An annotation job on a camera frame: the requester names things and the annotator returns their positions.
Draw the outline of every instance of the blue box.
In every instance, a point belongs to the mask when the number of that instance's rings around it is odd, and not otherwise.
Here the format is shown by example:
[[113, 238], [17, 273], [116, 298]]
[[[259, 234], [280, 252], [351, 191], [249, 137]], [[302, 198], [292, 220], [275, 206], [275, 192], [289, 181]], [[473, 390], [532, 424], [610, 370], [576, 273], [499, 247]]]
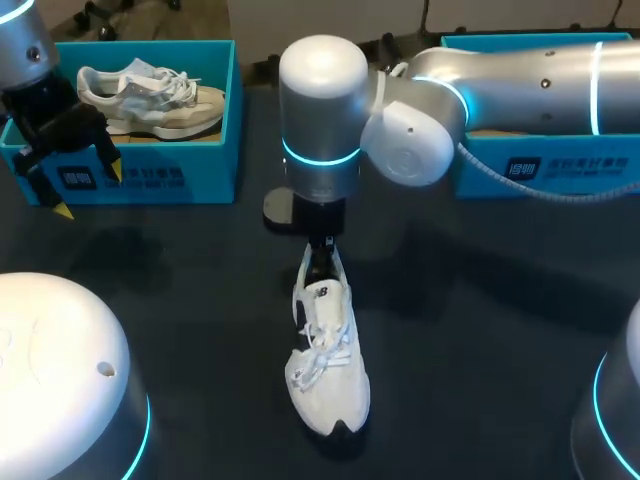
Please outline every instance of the blue box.
[[[630, 38], [626, 33], [461, 35], [443, 37], [442, 45], [493, 53]], [[514, 168], [534, 169], [533, 178], [519, 182], [537, 190], [590, 194], [640, 179], [640, 135], [480, 136], [470, 133], [464, 144], [481, 162], [502, 175], [514, 165]], [[453, 170], [459, 198], [523, 195], [489, 178], [462, 158], [456, 158]], [[564, 175], [563, 170], [571, 174]]]
[[[74, 87], [78, 70], [83, 66], [115, 72], [137, 57], [155, 67], [185, 71], [189, 78], [201, 78], [199, 84], [219, 88], [226, 93], [219, 141], [118, 143], [124, 177], [121, 185], [106, 178], [94, 147], [46, 158], [42, 162], [43, 168], [67, 204], [234, 201], [243, 102], [242, 75], [235, 42], [78, 42], [58, 44], [58, 49], [60, 70]], [[24, 146], [22, 135], [10, 121], [0, 137], [0, 154], [12, 171], [11, 159]], [[26, 180], [17, 179], [29, 203], [38, 205]]]

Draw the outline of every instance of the shoelace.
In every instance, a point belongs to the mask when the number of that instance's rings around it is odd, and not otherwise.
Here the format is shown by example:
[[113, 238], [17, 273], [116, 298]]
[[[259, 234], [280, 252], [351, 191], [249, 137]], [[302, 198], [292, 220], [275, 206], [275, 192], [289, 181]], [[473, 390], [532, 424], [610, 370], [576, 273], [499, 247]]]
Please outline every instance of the shoelace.
[[[313, 309], [312, 301], [303, 299], [307, 310]], [[291, 381], [301, 391], [311, 388], [331, 367], [342, 367], [351, 363], [351, 343], [349, 335], [349, 321], [344, 322], [339, 331], [329, 331], [315, 325], [315, 312], [311, 315], [311, 322], [305, 324], [300, 333], [304, 333], [309, 341], [310, 348], [301, 355], [304, 362], [295, 369], [291, 375]]]
[[168, 100], [162, 103], [166, 105], [171, 102], [186, 103], [195, 105], [196, 95], [198, 93], [198, 85], [196, 82], [201, 78], [189, 78], [187, 72], [178, 73], [170, 68], [158, 68], [156, 72], [161, 76], [161, 81], [167, 85], [162, 90], [151, 92], [151, 96], [159, 96], [165, 93], [172, 94]]

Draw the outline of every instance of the dark tabletop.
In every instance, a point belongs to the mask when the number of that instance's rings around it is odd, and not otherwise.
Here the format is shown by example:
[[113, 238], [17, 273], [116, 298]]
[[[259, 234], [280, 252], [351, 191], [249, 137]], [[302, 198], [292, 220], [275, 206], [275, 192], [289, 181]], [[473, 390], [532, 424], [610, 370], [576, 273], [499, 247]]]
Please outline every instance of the dark tabletop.
[[577, 400], [640, 297], [640, 199], [454, 201], [363, 166], [338, 239], [371, 379], [361, 457], [320, 455], [284, 365], [300, 238], [265, 230], [283, 183], [277, 96], [247, 92], [231, 206], [26, 205], [0, 168], [0, 270], [98, 294], [129, 338], [167, 479], [568, 479]]

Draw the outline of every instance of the glowing cyan ring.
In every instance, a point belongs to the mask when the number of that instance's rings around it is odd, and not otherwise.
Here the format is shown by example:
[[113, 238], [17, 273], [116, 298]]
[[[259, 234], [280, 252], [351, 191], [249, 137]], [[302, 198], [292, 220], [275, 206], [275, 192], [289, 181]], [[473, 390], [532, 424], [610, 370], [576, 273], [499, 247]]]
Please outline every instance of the glowing cyan ring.
[[36, 0], [27, 0], [26, 2], [24, 2], [22, 5], [20, 5], [18, 8], [16, 8], [13, 12], [9, 12], [3, 16], [0, 17], [0, 25], [10, 22], [11, 20], [13, 20], [14, 18], [18, 18], [20, 15], [22, 15], [24, 12], [26, 12], [27, 10], [29, 10], [31, 7], [33, 7], [33, 4], [36, 2]]
[[598, 82], [600, 80], [600, 58], [602, 57], [602, 42], [596, 43], [591, 59], [591, 85], [589, 89], [589, 111], [591, 114], [591, 133], [600, 135], [598, 120]]
[[129, 480], [133, 472], [135, 471], [138, 463], [140, 463], [140, 459], [142, 458], [142, 454], [144, 453], [144, 449], [147, 447], [147, 441], [149, 440], [149, 430], [151, 430], [151, 403], [149, 402], [149, 397], [147, 397], [147, 428], [144, 431], [144, 438], [142, 439], [142, 444], [140, 445], [140, 450], [138, 450], [138, 455], [136, 455], [135, 460], [127, 470], [127, 473], [122, 477], [122, 480]]
[[626, 460], [622, 457], [620, 452], [618, 452], [618, 449], [615, 447], [615, 445], [611, 441], [611, 438], [609, 438], [609, 434], [607, 433], [607, 429], [604, 428], [604, 424], [602, 423], [602, 418], [600, 418], [600, 409], [598, 407], [598, 377], [600, 376], [600, 369], [602, 368], [602, 364], [604, 363], [604, 359], [605, 358], [607, 358], [606, 355], [602, 358], [602, 361], [600, 362], [600, 365], [598, 366], [598, 370], [596, 371], [596, 378], [593, 381], [593, 409], [596, 412], [596, 420], [598, 421], [598, 426], [600, 427], [600, 431], [602, 432], [602, 436], [604, 437], [605, 441], [607, 442], [607, 445], [609, 445], [609, 448], [611, 449], [611, 451], [613, 452], [615, 457], [622, 464], [622, 466], [627, 470], [627, 472], [629, 472], [633, 476], [633, 478], [635, 478], [636, 480], [640, 480], [640, 475], [638, 475], [638, 473], [636, 473], [636, 471], [631, 467], [631, 465], [629, 465], [626, 462]]
[[341, 163], [348, 162], [353, 157], [358, 155], [358, 153], [360, 153], [360, 149], [358, 148], [354, 152], [347, 155], [346, 157], [338, 158], [337, 160], [327, 160], [327, 161], [311, 160], [309, 158], [301, 157], [300, 155], [295, 153], [293, 150], [291, 150], [287, 145], [287, 142], [284, 141], [284, 138], [282, 139], [282, 145], [284, 146], [284, 149], [287, 151], [287, 153], [291, 155], [293, 158], [295, 158], [299, 162], [306, 163], [307, 165], [313, 165], [314, 167], [332, 167], [335, 165], [340, 165]]
[[452, 92], [456, 97], [458, 97], [458, 100], [460, 100], [460, 103], [462, 103], [462, 107], [464, 108], [464, 115], [466, 117], [465, 121], [464, 121], [464, 124], [467, 125], [469, 123], [469, 105], [467, 105], [467, 101], [465, 100], [465, 98], [460, 93], [460, 90], [458, 90], [456, 87], [454, 87], [450, 83], [445, 82], [444, 80], [440, 80], [439, 78], [435, 78], [435, 77], [426, 77], [426, 76], [423, 76], [423, 75], [417, 75], [417, 76], [413, 77], [413, 80], [418, 80], [420, 82], [431, 82], [431, 83], [435, 83], [437, 85], [442, 85], [447, 90]]

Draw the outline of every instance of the white sneaker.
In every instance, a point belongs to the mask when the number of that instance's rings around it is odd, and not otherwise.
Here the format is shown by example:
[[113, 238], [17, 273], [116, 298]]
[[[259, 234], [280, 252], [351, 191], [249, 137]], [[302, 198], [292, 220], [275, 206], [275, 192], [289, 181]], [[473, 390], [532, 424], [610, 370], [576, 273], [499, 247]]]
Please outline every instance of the white sneaker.
[[197, 80], [136, 58], [120, 72], [81, 68], [78, 97], [107, 117], [112, 135], [150, 133], [180, 140], [213, 127], [224, 114], [224, 92]]
[[311, 255], [308, 245], [293, 290], [299, 341], [285, 367], [287, 387], [310, 429], [323, 437], [348, 438], [369, 415], [369, 377], [338, 250], [330, 260], [333, 278], [305, 286]]

